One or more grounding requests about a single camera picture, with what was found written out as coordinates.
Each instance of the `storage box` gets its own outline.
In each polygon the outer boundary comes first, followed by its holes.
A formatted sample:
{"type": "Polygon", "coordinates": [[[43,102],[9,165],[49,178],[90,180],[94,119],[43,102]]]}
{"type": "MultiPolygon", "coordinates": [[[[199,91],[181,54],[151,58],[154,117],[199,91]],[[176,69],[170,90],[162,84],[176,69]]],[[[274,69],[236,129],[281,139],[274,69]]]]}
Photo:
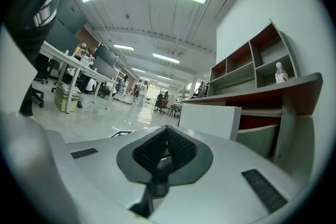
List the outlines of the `storage box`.
{"type": "MultiPolygon", "coordinates": [[[[60,87],[57,87],[55,91],[54,103],[61,112],[65,112],[67,98],[68,98],[68,93],[63,92],[60,87]]],[[[76,93],[72,95],[69,112],[76,112],[78,99],[79,99],[79,94],[76,93]]]]}

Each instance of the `computer monitor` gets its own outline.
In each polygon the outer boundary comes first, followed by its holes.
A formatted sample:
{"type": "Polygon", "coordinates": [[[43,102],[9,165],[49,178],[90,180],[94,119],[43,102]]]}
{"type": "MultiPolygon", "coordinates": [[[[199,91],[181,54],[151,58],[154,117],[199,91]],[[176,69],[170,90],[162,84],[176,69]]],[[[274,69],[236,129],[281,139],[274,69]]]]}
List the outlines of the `computer monitor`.
{"type": "Polygon", "coordinates": [[[99,57],[101,60],[103,60],[112,67],[118,59],[118,57],[104,45],[100,45],[93,56],[96,59],[99,57]]]}
{"type": "Polygon", "coordinates": [[[95,63],[92,66],[92,69],[97,69],[97,72],[110,78],[110,79],[116,79],[118,75],[118,71],[115,70],[114,67],[110,66],[108,63],[103,61],[100,57],[97,57],[94,61],[95,63]]]}
{"type": "Polygon", "coordinates": [[[73,55],[79,40],[71,33],[57,18],[49,31],[46,41],[62,52],[69,51],[68,55],[73,55]]]}

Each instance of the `person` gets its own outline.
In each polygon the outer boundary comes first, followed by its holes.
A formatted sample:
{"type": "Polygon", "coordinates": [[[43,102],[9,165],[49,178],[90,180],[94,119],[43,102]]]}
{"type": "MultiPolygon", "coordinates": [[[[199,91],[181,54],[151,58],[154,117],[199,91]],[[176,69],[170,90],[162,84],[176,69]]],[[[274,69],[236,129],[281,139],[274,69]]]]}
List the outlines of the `person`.
{"type": "Polygon", "coordinates": [[[97,83],[94,79],[90,79],[89,83],[86,85],[86,88],[84,90],[85,93],[92,93],[95,91],[97,87],[97,83]]]}
{"type": "Polygon", "coordinates": [[[204,96],[204,82],[201,82],[201,84],[199,85],[199,87],[197,88],[197,90],[194,92],[193,96],[191,97],[193,98],[200,98],[204,96]]]}
{"type": "Polygon", "coordinates": [[[159,93],[156,97],[154,111],[156,110],[156,107],[160,108],[162,106],[162,99],[163,99],[163,95],[162,95],[162,93],[159,93]]]}
{"type": "Polygon", "coordinates": [[[144,84],[142,85],[140,92],[139,92],[139,106],[143,106],[143,99],[145,98],[145,95],[147,93],[147,81],[144,82],[144,84]]]}
{"type": "Polygon", "coordinates": [[[126,84],[127,80],[128,80],[127,75],[120,80],[120,82],[119,82],[119,92],[120,93],[124,93],[125,84],[126,84]]]}
{"type": "Polygon", "coordinates": [[[139,97],[141,85],[142,85],[142,80],[139,80],[139,82],[134,86],[134,98],[133,99],[137,99],[139,97]]]}
{"type": "Polygon", "coordinates": [[[168,91],[166,91],[166,93],[165,93],[164,96],[163,96],[163,99],[164,99],[164,100],[168,100],[168,98],[169,98],[168,91]]]}
{"type": "MultiPolygon", "coordinates": [[[[59,0],[12,0],[4,16],[4,24],[21,52],[33,65],[40,48],[55,23],[59,0]]],[[[30,85],[20,112],[33,116],[30,85]]]]}
{"type": "Polygon", "coordinates": [[[83,43],[80,48],[79,48],[79,51],[76,53],[76,58],[78,60],[80,60],[84,55],[89,55],[89,52],[87,51],[86,49],[86,44],[83,43]]]}

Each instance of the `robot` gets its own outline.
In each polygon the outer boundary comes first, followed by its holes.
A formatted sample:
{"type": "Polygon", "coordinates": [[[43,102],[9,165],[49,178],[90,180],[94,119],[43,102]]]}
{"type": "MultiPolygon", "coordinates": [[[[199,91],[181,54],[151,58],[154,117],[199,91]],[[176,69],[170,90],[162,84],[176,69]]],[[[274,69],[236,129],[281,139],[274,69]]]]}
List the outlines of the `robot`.
{"type": "Polygon", "coordinates": [[[0,118],[9,171],[56,223],[250,223],[300,190],[246,146],[181,127],[65,144],[32,120],[0,118]]]}

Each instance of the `white panel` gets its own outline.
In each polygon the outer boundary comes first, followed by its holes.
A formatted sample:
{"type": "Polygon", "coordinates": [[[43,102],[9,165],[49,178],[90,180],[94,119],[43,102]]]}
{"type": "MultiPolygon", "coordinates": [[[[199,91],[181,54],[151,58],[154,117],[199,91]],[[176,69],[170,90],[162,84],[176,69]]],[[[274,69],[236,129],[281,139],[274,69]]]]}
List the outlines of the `white panel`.
{"type": "Polygon", "coordinates": [[[236,141],[241,108],[183,104],[179,127],[236,141]]]}
{"type": "MultiPolygon", "coordinates": [[[[336,103],[336,38],[322,1],[237,0],[217,29],[217,62],[259,33],[269,24],[269,19],[288,36],[301,75],[320,72],[323,76],[321,94],[312,115],[314,143],[292,151],[293,159],[302,159],[296,154],[313,154],[312,174],[317,175],[324,168],[334,143],[336,115],[336,107],[330,105],[336,103]]],[[[307,170],[299,166],[295,169],[298,173],[307,170]]]]}
{"type": "Polygon", "coordinates": [[[0,109],[6,113],[18,113],[37,71],[16,46],[4,26],[0,29],[0,45],[0,61],[5,67],[0,69],[0,109]]]}

